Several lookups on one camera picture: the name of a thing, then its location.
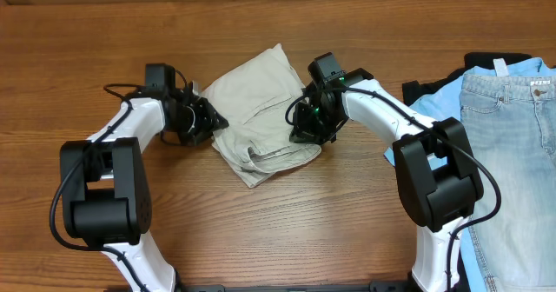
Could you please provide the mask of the beige shorts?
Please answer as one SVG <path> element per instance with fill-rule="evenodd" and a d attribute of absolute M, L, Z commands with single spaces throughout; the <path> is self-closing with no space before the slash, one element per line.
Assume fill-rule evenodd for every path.
<path fill-rule="evenodd" d="M 285 114 L 303 83 L 278 43 L 210 84 L 202 95 L 228 121 L 213 147 L 250 188 L 310 163 L 317 144 L 292 143 Z"/>

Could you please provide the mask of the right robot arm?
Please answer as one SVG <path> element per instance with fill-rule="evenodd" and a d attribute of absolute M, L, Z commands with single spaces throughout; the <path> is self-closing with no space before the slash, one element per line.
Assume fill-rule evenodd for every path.
<path fill-rule="evenodd" d="M 463 125 L 437 121 L 389 95 L 364 69 L 346 72 L 332 53 L 309 64 L 311 83 L 285 114 L 293 143 L 334 142 L 353 120 L 389 145 L 398 195 L 417 225 L 417 251 L 405 289 L 448 291 L 457 270 L 462 226 L 484 193 Z"/>

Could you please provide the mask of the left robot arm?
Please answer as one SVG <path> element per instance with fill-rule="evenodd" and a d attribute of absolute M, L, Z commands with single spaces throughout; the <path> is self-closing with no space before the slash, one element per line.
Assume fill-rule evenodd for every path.
<path fill-rule="evenodd" d="M 98 132 L 60 148 L 61 182 L 50 205 L 50 232 L 62 246 L 100 252 L 131 291 L 183 291 L 177 270 L 151 235 L 152 201 L 142 153 L 156 137 L 176 134 L 178 147 L 198 146 L 228 127 L 193 83 L 166 63 L 149 63 L 143 85 L 104 90 L 121 101 Z"/>

